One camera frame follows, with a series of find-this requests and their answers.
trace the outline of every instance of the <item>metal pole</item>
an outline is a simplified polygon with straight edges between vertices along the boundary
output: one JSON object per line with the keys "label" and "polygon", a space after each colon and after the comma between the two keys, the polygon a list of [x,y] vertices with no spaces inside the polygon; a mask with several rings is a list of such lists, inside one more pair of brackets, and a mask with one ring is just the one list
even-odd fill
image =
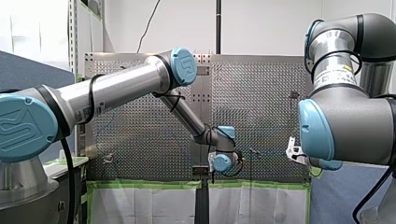
{"label": "metal pole", "polygon": [[216,54],[221,54],[221,0],[216,1]]}

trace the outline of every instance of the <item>pegboard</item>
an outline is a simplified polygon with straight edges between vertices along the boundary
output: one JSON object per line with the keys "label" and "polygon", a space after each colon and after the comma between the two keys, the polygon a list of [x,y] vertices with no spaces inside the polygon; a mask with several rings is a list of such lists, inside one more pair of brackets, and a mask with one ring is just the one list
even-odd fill
{"label": "pegboard", "polygon": [[[86,54],[86,75],[136,66],[147,56]],[[289,137],[298,140],[297,104],[306,96],[302,57],[195,56],[199,71],[207,74],[180,90],[204,122],[235,127],[236,149],[246,158],[235,178],[305,181],[306,168],[288,161],[285,154]],[[290,97],[292,92],[299,96]],[[190,180],[192,165],[205,160],[196,150],[206,146],[192,143],[187,130],[152,95],[101,115],[87,126],[86,134],[87,148],[97,152],[89,179]],[[261,155],[250,155],[250,149]],[[114,160],[106,162],[110,154]]]}
{"label": "pegboard", "polygon": [[235,127],[236,149],[246,158],[235,178],[308,177],[305,167],[285,156],[291,136],[299,144],[298,102],[306,96],[307,77],[302,58],[214,55],[210,67],[214,124]]}

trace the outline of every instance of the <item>robotic arm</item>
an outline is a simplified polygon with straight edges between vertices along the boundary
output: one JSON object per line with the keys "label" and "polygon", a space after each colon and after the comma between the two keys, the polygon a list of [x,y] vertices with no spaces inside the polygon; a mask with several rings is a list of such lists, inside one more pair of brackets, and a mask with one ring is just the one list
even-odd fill
{"label": "robotic arm", "polygon": [[[60,89],[41,86],[0,94],[0,218],[26,223],[26,217],[15,214],[26,207],[42,209],[32,204],[43,200],[56,210],[58,183],[47,179],[38,155],[70,135],[76,125],[149,93],[171,108],[196,143],[217,147],[215,171],[230,170],[238,160],[233,152],[234,128],[207,128],[174,90],[190,85],[196,72],[192,54],[173,49],[147,57],[140,66]],[[29,222],[51,223],[48,216],[43,213],[36,216],[42,219]]]}
{"label": "robotic arm", "polygon": [[[396,25],[376,14],[314,22],[305,46],[314,62],[314,90],[299,103],[305,154],[393,164],[396,106],[394,100],[371,97],[388,92],[395,37]],[[362,60],[364,89],[356,83],[351,55]]]}

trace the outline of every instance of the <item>silver arm segment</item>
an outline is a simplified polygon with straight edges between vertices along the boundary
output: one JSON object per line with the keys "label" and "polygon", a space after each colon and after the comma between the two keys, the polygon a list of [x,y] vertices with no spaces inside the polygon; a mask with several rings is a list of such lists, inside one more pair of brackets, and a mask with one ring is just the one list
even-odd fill
{"label": "silver arm segment", "polygon": [[[150,56],[137,67],[99,77],[92,85],[93,113],[97,116],[152,92],[166,92],[170,76],[163,61]],[[86,121],[91,113],[90,83],[90,80],[86,80],[57,90],[45,87],[61,108],[70,130]],[[36,89],[20,91],[18,94],[42,98]]]}

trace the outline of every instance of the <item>blue joint cap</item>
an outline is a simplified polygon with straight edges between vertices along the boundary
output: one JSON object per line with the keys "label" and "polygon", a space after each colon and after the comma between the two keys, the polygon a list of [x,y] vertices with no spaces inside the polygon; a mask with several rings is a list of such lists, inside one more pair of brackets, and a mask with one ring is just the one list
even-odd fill
{"label": "blue joint cap", "polygon": [[299,103],[300,138],[303,152],[325,161],[334,158],[332,130],[320,107],[311,99]]}
{"label": "blue joint cap", "polygon": [[339,170],[343,166],[342,161],[325,161],[325,160],[319,160],[319,166],[323,170]]}
{"label": "blue joint cap", "polygon": [[224,154],[218,154],[213,161],[215,171],[224,173],[231,169],[233,163],[230,158]]}
{"label": "blue joint cap", "polygon": [[0,161],[26,161],[38,156],[55,140],[58,122],[41,101],[0,94]]}
{"label": "blue joint cap", "polygon": [[173,49],[171,52],[171,69],[180,86],[188,86],[197,77],[197,64],[189,50]]}
{"label": "blue joint cap", "polygon": [[218,129],[222,130],[222,132],[219,132],[220,134],[224,135],[226,133],[229,137],[232,139],[235,139],[235,127],[233,126],[218,126]]}

